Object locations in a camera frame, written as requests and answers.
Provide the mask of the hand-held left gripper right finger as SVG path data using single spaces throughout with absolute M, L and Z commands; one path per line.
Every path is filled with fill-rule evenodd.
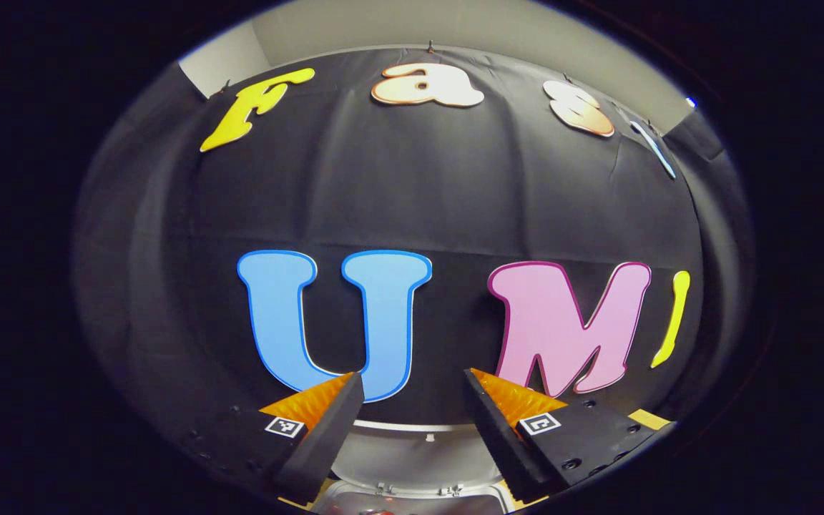
M 619 413 L 595 397 L 563 402 L 476 368 L 463 375 L 472 423 L 523 503 L 600 480 L 674 429 L 672 421 L 644 410 Z

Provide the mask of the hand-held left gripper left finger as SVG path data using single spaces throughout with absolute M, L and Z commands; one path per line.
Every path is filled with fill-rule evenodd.
M 264 408 L 232 406 L 187 430 L 187 454 L 256 496 L 306 505 L 330 475 L 364 400 L 347 373 Z

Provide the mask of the grey desktop garbage bin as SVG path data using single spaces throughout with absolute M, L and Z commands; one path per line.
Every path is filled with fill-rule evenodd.
M 474 425 L 356 421 L 318 515 L 508 515 L 516 502 Z

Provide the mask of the black backdrop cloth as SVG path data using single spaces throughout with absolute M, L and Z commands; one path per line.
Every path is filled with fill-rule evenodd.
M 359 421 L 471 425 L 465 368 L 696 421 L 751 306 L 742 180 L 700 113 L 572 81 L 364 49 L 206 97 L 172 63 L 79 191 L 89 349 L 173 441 L 345 373 Z

